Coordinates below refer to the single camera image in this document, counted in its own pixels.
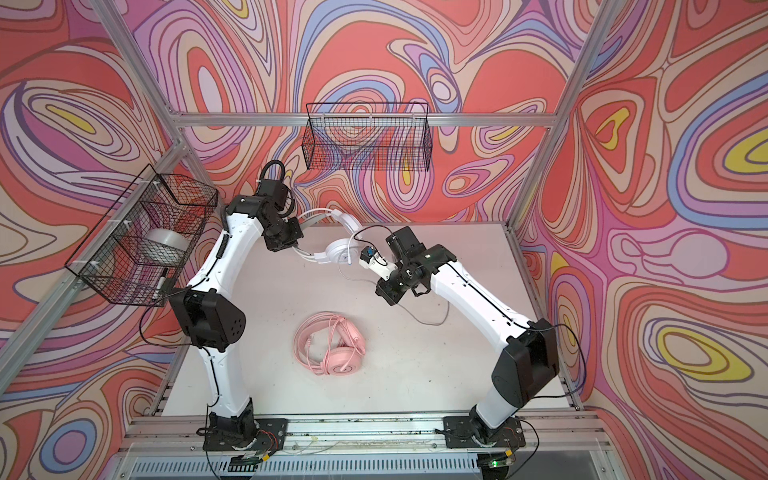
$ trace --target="black wire basket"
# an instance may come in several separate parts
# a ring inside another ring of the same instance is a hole
[[[432,133],[422,102],[306,104],[307,170],[429,171]]]
[[[216,188],[193,178],[157,172],[150,180],[141,180],[142,176],[143,172],[134,182],[146,187],[106,241],[90,258],[73,260],[105,214],[65,264],[109,303],[160,303],[181,275],[218,205]]]

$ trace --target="pink headphones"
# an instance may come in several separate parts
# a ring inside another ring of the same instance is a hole
[[[328,329],[328,351],[323,361],[318,363],[310,359],[312,334]],[[331,348],[335,331],[341,335],[336,348]],[[362,356],[366,354],[366,339],[346,318],[338,313],[321,312],[304,320],[296,336],[293,337],[293,356],[315,375],[349,375],[360,369]]]

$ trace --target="black mounting plate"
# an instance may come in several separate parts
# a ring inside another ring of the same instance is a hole
[[[254,444],[248,449],[248,451],[260,451],[264,449],[270,449],[270,444],[273,444],[271,435],[267,435],[264,432],[269,432],[275,435],[277,439],[277,449],[282,450],[286,441],[286,428],[288,426],[288,419],[255,419],[259,426],[259,433],[256,437]],[[217,434],[215,432],[208,432],[205,435],[205,441],[203,443],[203,450],[206,452],[235,452],[227,442],[227,438],[224,435]]]
[[[469,415],[443,417],[442,429],[450,434],[445,436],[445,446],[449,449],[473,449],[480,446],[472,439]],[[492,436],[492,441],[495,442],[495,447],[511,447],[512,451],[525,447],[525,436],[520,420],[509,417]]]

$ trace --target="headphones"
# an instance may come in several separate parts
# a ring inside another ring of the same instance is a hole
[[[307,220],[305,220],[303,223],[301,223],[301,230],[304,231],[307,228],[311,227],[315,223],[321,221],[324,218],[331,217],[337,222],[341,223],[344,228],[346,228],[346,231],[349,232],[350,236],[353,236],[355,233],[359,232],[362,229],[362,225],[360,222],[353,217],[352,215],[345,214],[341,210],[338,210],[334,208],[333,210],[329,208],[313,208],[312,210],[307,210],[306,212],[300,214],[296,218],[301,218],[306,216],[307,214],[312,214],[315,212],[317,213]],[[360,244],[350,238],[339,238],[338,240],[335,240],[331,242],[327,247],[326,251],[324,252],[318,252],[318,253],[307,253],[304,250],[301,250],[299,247],[294,247],[293,249],[296,251],[296,253],[299,254],[300,257],[302,257],[304,260],[308,260],[310,262],[317,262],[317,263],[350,263],[349,258],[357,258],[360,255]]]
[[[328,329],[328,351],[323,361],[310,359],[312,334]],[[331,348],[333,333],[339,332],[341,341]],[[321,312],[304,320],[293,337],[293,356],[296,361],[315,375],[349,375],[360,369],[366,354],[366,339],[346,318],[338,313]]]

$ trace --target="robotic arm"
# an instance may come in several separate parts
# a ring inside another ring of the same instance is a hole
[[[262,171],[254,195],[233,199],[223,218],[225,229],[200,271],[186,288],[175,289],[173,293],[178,294],[169,300],[181,329],[204,359],[216,395],[208,418],[211,437],[227,439],[227,447],[234,449],[248,449],[259,427],[241,379],[237,340],[243,335],[246,318],[230,301],[233,285],[259,237],[264,237],[268,250],[279,251],[296,246],[303,236],[299,221],[285,218],[291,209],[280,213],[289,192],[282,178],[263,178],[271,164]],[[469,414],[472,436],[482,444],[492,444],[501,438],[510,415],[558,374],[551,325],[544,319],[533,323],[516,313],[477,283],[451,252],[441,245],[425,248],[409,227],[397,230],[387,244],[397,259],[395,264],[381,262],[371,247],[360,255],[360,263],[381,277],[377,295],[395,305],[408,290],[416,296],[434,290],[469,318],[499,354],[493,387]],[[418,292],[418,287],[425,290]],[[226,449],[214,440],[208,445],[208,436],[204,448]]]

